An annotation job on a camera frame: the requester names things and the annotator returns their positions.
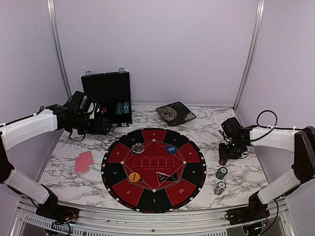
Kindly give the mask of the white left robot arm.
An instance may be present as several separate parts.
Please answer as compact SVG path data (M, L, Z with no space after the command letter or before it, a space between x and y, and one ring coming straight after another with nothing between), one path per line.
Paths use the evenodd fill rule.
M9 162L6 152L33 137L60 129L68 133L77 130L81 135L105 135L110 131L109 121L98 117L97 112L95 106L81 109L55 104L15 122L1 124L0 182L36 202L40 213L46 213L52 219L59 218L63 206L58 204L58 197L44 185L15 169Z

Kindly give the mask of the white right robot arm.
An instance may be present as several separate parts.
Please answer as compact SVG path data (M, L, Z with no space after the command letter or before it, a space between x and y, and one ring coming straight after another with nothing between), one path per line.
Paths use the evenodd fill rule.
M267 209L270 202L295 191L300 185L315 177L315 128L281 128L276 124L259 124L243 127L237 118L228 118L221 124L225 143L219 145L219 163L242 157L249 146L270 147L291 151L294 162L291 168L276 180L252 194L249 204L241 212L232 209L228 215L245 216L255 220Z

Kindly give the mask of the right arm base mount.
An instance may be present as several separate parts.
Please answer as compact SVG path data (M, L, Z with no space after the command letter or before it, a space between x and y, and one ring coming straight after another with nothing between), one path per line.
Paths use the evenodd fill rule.
M263 209L262 212L251 212L248 207L239 207L229 209L225 214L225 219L229 221L230 225L237 225L248 223L254 220L268 218L270 212L268 209Z

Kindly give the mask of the right aluminium corner post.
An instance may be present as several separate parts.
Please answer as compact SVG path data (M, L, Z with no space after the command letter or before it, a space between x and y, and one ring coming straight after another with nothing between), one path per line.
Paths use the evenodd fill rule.
M241 82L240 82L238 92L237 92L237 95L236 95L236 98L234 101L234 105L233 105L233 110L235 113L237 113L239 108L240 108L241 101L242 101L242 98L244 96L245 89L246 89L246 86L247 86L247 83L248 83L248 80L250 77L252 62L253 62L255 53L257 51L257 48L258 48L259 38L260 38L260 34L261 34L261 28L262 28L262 24L263 24L263 15L264 15L264 10L265 10L265 4L266 4L265 0L258 0L257 1L257 8L256 8L254 25L253 25L250 48L249 48L247 60L245 63L245 68L244 68L244 71L242 74Z

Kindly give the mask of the red 100 chip stack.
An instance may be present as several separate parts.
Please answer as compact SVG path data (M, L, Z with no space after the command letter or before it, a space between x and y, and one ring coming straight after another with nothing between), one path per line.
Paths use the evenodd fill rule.
M220 164L221 166L225 166L225 165L227 164L227 160L220 159L220 160L219 160L219 164Z

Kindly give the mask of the red playing card deck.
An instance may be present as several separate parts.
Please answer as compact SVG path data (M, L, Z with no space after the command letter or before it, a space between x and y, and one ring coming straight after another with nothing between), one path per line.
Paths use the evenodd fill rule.
M89 166L93 165L94 159L91 151L80 153L75 162L75 173L84 174L89 171Z

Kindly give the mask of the red dice in case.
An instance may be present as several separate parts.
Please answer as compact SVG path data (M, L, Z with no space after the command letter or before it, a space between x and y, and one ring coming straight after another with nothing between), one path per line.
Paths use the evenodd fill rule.
M101 113L102 114L106 114L107 113L107 108L106 107L101 108Z

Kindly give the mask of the grey chip stack on table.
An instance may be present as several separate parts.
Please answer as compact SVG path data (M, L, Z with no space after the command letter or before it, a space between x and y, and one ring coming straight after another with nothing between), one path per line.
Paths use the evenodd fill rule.
M221 195L226 189L226 183L224 181L219 181L217 182L215 188L214 188L214 193L216 195Z

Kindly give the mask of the clear round dealer button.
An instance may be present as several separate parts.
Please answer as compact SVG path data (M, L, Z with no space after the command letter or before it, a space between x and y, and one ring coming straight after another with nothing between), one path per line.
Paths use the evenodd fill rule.
M142 153L145 150L145 146L142 144L134 144L132 147L134 153Z

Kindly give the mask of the round red black poker mat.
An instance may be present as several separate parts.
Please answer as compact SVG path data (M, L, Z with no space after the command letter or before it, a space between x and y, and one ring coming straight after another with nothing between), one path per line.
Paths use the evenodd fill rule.
M134 144L145 150L134 153ZM166 148L175 146L175 153ZM130 173L139 173L130 182ZM109 194L120 204L143 213L170 212L185 206L201 191L206 162L188 137L162 128L142 128L122 135L106 151L101 177Z

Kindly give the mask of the orange big blind button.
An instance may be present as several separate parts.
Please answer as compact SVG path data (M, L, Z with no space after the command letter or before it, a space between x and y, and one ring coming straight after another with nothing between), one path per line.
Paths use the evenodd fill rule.
M130 173L128 179L130 182L138 182L140 180L140 174L136 172Z

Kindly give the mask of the green chip stack on table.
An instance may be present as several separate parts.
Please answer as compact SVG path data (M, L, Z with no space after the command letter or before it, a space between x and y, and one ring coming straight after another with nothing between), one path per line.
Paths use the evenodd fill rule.
M222 180L227 175L227 173L228 173L227 168L226 167L221 167L216 172L216 178L219 179L219 180Z

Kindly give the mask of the blue small blind button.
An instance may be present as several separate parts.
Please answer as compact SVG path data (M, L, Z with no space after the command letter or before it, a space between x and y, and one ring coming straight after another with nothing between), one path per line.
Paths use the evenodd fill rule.
M168 146L166 150L168 153L175 153L177 151L177 148L175 146Z

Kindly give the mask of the aluminium front rail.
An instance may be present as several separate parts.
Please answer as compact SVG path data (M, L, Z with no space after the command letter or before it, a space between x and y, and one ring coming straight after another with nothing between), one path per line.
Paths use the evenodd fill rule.
M38 216L26 197L20 199L11 224L10 236L294 236L294 229L284 200L267 207L269 216L254 221L230 224L229 208L141 213L63 203L78 209L69 225Z

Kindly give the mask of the left aluminium corner post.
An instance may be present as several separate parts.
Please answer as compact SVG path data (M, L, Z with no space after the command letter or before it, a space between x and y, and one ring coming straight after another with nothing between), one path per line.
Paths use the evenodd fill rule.
M62 47L61 47L61 42L60 42L60 37L59 37L57 16L56 16L56 10L55 10L55 1L47 0L47 8L48 8L50 27L52 31L52 38L54 42L55 52L57 56L57 61L58 61L64 89L65 89L67 97L70 97L72 95L72 92L70 89L66 67L65 67L65 63L63 59L63 54L62 54Z

